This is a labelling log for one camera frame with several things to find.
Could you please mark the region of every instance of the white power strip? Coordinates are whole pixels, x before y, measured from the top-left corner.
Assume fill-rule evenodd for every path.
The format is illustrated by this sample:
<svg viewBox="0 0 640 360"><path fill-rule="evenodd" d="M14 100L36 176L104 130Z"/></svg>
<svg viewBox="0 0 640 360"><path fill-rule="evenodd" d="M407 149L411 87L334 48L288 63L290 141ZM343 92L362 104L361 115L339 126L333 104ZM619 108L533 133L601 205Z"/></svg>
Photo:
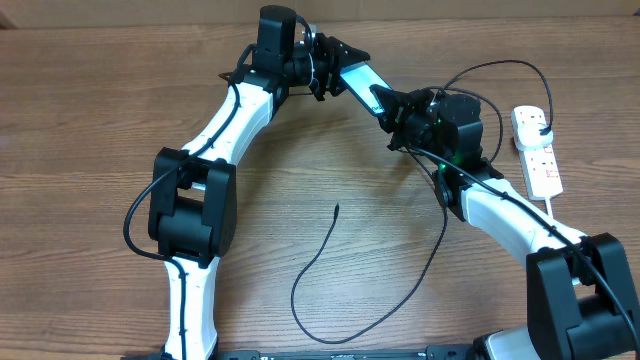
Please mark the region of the white power strip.
<svg viewBox="0 0 640 360"><path fill-rule="evenodd" d="M511 123L529 199L544 200L549 216L553 216L550 199L562 193L563 188L551 145L553 135L540 135L540 129L547 126L544 111L535 106L518 106L511 113Z"/></svg>

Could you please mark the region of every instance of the beige wall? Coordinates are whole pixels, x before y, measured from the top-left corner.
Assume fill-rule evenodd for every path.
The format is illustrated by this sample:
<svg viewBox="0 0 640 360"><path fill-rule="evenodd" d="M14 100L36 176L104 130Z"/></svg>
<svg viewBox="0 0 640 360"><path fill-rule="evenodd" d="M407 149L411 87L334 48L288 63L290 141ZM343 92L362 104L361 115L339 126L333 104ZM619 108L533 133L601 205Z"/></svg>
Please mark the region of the beige wall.
<svg viewBox="0 0 640 360"><path fill-rule="evenodd" d="M632 15L639 0L0 0L17 28L253 22L266 4L308 21Z"/></svg>

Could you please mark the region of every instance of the wooden table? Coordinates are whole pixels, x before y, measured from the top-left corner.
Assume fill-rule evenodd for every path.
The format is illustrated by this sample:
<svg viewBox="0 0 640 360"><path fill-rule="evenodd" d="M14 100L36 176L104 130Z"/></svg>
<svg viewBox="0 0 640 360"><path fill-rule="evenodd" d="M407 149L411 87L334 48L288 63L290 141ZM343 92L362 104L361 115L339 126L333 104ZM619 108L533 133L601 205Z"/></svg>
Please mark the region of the wooden table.
<svg viewBox="0 0 640 360"><path fill-rule="evenodd" d="M0 358L117 359L157 351L168 329L164 267L124 244L122 220L161 147L180 148L223 101L256 26L0 31ZM640 22L629 17L320 24L371 53L395 89L443 84L485 61L538 65L553 90L561 221L611 232L640 280ZM459 83L504 112L495 166L525 192L509 112L546 109L517 65ZM483 106L483 146L497 142ZM238 229L218 272L221 350L420 348L469 342L526 321L525 273L484 233L451 218L424 283L394 316L342 346L296 326L291 285L336 230L297 292L301 321L343 338L411 289L442 226L431 185L349 94L292 97L238 168ZM145 249L148 204L133 236Z"/></svg>

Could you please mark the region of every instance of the wall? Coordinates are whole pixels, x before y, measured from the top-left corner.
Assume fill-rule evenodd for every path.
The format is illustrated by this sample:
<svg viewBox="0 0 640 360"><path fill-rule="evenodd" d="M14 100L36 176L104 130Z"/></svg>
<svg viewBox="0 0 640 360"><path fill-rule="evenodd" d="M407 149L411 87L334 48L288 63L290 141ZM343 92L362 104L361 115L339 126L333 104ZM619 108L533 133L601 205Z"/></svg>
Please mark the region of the wall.
<svg viewBox="0 0 640 360"><path fill-rule="evenodd" d="M253 22L280 4L308 21L632 15L638 0L0 0L17 28Z"/></svg>

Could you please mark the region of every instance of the robotic arm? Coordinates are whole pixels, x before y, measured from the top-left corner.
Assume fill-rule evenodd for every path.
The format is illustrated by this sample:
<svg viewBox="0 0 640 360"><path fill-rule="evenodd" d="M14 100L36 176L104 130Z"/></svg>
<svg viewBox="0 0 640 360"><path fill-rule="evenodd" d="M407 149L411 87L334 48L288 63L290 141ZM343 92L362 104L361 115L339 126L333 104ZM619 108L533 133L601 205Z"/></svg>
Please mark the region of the robotic arm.
<svg viewBox="0 0 640 360"><path fill-rule="evenodd" d="M294 44L297 22L306 29L305 40ZM252 63L244 64L249 54ZM182 279L179 269L166 263L170 332L156 358L200 360L216 356L215 276L236 227L236 166L255 135L284 103L289 88L295 86L308 86L318 101L324 100L326 91L337 96L348 89L378 119L380 127L392 134L390 150L410 147L437 154L485 184L517 197L580 245L629 315L633 319L639 316L620 243L609 234L586 237L549 218L517 195L502 174L481 157L482 122L477 100L428 89L394 91L366 64L369 59L364 51L312 32L291 9L261 9L257 44L247 48L229 78L239 102L230 87L226 101L202 133L182 150L164 148L156 157L154 179L176 166L179 169L151 191L149 235L158 242L158 253L174 259L185 274ZM207 145L234 111L213 144L198 157L189 157ZM527 270L527 326L478 338L465 348L467 359L596 359L633 350L624 322L597 287L593 297L576 298L573 285L590 285L593 279L575 254L539 222L442 164L434 173L434 182L441 206L487 232ZM204 201L178 196L178 188L191 187L205 192Z"/></svg>

